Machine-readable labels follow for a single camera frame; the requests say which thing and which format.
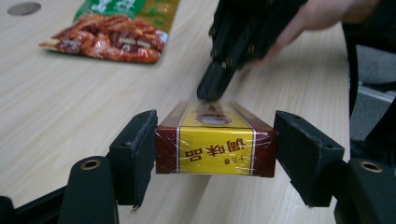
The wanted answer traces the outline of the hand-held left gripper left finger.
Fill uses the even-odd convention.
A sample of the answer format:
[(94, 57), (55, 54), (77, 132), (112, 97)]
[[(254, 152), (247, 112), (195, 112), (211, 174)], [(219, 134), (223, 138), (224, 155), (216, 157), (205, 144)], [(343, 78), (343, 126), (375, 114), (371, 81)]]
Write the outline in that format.
[(155, 110), (135, 115), (109, 147), (108, 157), (113, 172), (118, 205), (139, 208), (149, 186), (151, 171), (157, 157)]

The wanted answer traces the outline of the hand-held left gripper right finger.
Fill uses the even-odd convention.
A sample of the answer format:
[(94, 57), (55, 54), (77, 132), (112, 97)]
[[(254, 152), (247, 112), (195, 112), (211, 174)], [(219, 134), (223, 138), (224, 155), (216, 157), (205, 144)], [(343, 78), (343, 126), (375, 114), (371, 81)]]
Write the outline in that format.
[(304, 203), (327, 207), (333, 196), (335, 170), (345, 149), (300, 116), (276, 111), (278, 131), (276, 158)]

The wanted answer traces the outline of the red and green food packet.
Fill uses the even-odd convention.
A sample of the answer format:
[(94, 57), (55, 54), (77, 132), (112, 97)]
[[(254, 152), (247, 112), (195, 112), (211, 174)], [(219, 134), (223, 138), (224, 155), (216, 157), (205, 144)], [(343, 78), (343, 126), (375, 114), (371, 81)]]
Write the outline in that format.
[(67, 54), (156, 63), (179, 0), (85, 0), (73, 24), (40, 46)]

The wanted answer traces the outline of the small red and yellow box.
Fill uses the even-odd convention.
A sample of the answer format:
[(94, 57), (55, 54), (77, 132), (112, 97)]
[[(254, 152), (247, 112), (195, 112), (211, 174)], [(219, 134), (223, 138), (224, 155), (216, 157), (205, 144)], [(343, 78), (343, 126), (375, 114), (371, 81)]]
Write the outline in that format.
[(236, 102), (182, 102), (156, 129), (156, 172), (272, 177), (277, 137)]

